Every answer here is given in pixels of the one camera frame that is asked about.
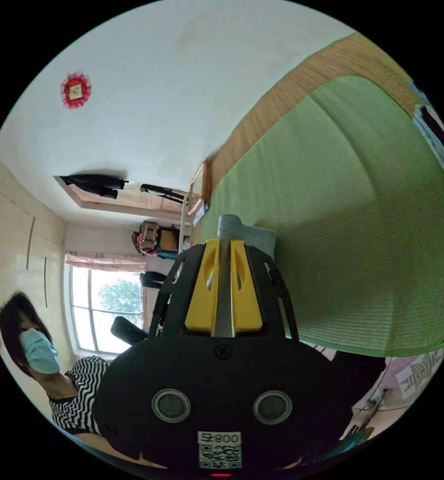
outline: qr code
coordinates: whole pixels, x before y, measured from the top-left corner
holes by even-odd
[[[202,469],[241,469],[240,432],[198,432],[198,464]]]

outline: white wall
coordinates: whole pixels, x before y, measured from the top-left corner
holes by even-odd
[[[98,228],[69,223],[65,231],[64,250],[134,255],[137,251],[132,243],[132,233],[133,230],[117,227]],[[144,260],[147,270],[165,275],[173,264],[172,260],[157,256],[145,256]]]
[[[94,28],[29,85],[0,131],[0,158],[69,222],[131,225],[132,215],[80,209],[54,175],[118,172],[189,188],[201,162],[302,60],[353,30],[281,0],[165,0]],[[82,70],[92,93],[64,108],[62,82]]]

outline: woman's arm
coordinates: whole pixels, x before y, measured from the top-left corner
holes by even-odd
[[[148,467],[155,467],[158,469],[167,468],[165,466],[157,465],[156,463],[152,463],[148,460],[145,460],[142,457],[142,454],[140,454],[140,457],[138,460],[134,460],[133,458],[125,456],[124,454],[112,448],[111,444],[101,435],[96,435],[95,433],[77,433],[76,435],[74,435],[74,437],[76,439],[79,439],[81,442],[84,442],[85,444],[90,445],[91,447],[97,450],[100,450],[101,452],[104,452],[105,454],[109,454],[109,455],[112,455],[113,457],[126,460],[127,462],[132,462],[134,464],[140,464],[140,465],[147,465]]]

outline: tree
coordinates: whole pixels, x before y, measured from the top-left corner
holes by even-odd
[[[117,280],[99,290],[100,303],[109,312],[138,314],[141,311],[141,287],[135,282]]]

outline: black hair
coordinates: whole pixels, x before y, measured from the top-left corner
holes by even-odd
[[[27,361],[24,349],[22,348],[19,335],[21,334],[21,315],[23,312],[32,323],[37,325],[40,333],[44,334],[49,342],[53,344],[51,334],[37,314],[36,308],[30,301],[29,297],[22,291],[16,291],[7,303],[0,307],[0,332],[5,348],[14,363],[26,375],[32,377],[27,369],[29,362]]]

